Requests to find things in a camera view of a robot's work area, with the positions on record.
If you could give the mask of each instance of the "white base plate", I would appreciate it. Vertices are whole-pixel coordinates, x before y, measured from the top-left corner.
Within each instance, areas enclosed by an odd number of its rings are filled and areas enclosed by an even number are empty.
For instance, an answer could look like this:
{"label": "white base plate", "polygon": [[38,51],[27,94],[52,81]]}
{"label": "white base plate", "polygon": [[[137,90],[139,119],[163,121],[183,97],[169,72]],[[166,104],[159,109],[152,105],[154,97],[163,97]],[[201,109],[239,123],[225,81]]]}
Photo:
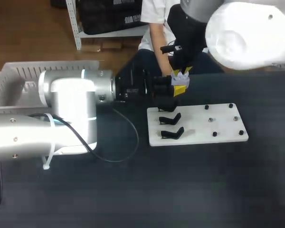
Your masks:
{"label": "white base plate", "polygon": [[[160,125],[159,117],[164,116],[174,119],[177,113],[181,113],[179,122],[173,125]],[[159,112],[158,108],[148,108],[148,128],[150,146],[172,146],[205,143],[231,143],[245,142],[248,134],[239,115],[238,108],[233,104],[210,104],[206,110],[204,105],[180,106],[173,113]],[[176,133],[180,127],[184,127],[185,132],[178,139],[162,139],[161,131]],[[217,137],[213,137],[213,132],[217,132]]]}

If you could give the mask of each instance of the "black clip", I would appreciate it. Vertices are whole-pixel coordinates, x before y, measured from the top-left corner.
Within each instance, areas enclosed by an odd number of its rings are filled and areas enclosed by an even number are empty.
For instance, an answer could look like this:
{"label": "black clip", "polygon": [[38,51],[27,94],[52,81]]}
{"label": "black clip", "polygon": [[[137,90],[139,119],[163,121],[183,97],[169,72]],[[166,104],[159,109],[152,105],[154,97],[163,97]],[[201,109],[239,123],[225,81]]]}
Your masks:
{"label": "black clip", "polygon": [[161,124],[169,124],[169,125],[176,125],[178,121],[181,119],[181,114],[178,113],[174,119],[170,119],[167,117],[160,117]]}
{"label": "black clip", "polygon": [[174,102],[173,106],[158,105],[159,112],[173,113],[176,108],[177,108],[177,101]]}
{"label": "black clip", "polygon": [[182,134],[185,132],[185,129],[181,127],[176,133],[168,132],[168,131],[161,131],[161,136],[163,139],[179,139]]}

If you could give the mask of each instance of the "yellow block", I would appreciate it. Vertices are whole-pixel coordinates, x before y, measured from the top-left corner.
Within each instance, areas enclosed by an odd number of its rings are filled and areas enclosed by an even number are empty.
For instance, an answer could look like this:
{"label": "yellow block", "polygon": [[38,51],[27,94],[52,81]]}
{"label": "yellow block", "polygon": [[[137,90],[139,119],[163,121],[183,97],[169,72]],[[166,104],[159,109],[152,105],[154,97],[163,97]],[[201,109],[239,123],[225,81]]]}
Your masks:
{"label": "yellow block", "polygon": [[175,85],[174,86],[174,96],[183,94],[186,92],[186,86],[185,85]]}
{"label": "yellow block", "polygon": [[185,74],[186,74],[188,71],[190,71],[192,68],[193,68],[192,66],[190,66],[190,67],[187,67],[187,68],[186,68],[186,70],[185,70],[185,73],[184,73],[184,75],[185,75]]}
{"label": "yellow block", "polygon": [[175,77],[177,77],[177,75],[179,74],[180,70],[173,70],[173,73],[175,75]]}

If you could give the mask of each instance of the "black table surface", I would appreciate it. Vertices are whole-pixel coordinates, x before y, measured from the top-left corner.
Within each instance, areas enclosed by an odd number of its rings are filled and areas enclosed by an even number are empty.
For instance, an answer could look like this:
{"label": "black table surface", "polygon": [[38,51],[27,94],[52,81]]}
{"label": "black table surface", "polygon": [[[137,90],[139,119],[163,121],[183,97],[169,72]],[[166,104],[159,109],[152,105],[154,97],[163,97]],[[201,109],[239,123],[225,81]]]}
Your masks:
{"label": "black table surface", "polygon": [[[91,154],[7,161],[0,227],[285,227],[285,72],[191,77],[180,105],[235,103],[248,142],[150,147],[147,104],[115,108],[137,127],[127,162]],[[131,126],[99,108],[96,152],[126,156]]]}

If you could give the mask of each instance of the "person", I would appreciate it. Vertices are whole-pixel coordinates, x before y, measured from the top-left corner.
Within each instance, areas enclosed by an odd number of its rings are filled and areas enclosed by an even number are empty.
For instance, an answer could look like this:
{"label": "person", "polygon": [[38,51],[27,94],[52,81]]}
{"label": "person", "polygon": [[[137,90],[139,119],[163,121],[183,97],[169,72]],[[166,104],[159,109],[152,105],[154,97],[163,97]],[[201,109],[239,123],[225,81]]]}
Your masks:
{"label": "person", "polygon": [[[137,53],[117,76],[131,78],[135,67],[143,68],[154,76],[171,75],[168,54],[163,54],[160,48],[175,40],[167,20],[171,7],[179,4],[180,0],[143,0],[142,3],[141,21],[149,23],[149,29],[143,36]],[[195,57],[190,74],[222,72],[207,53],[201,52]]]}

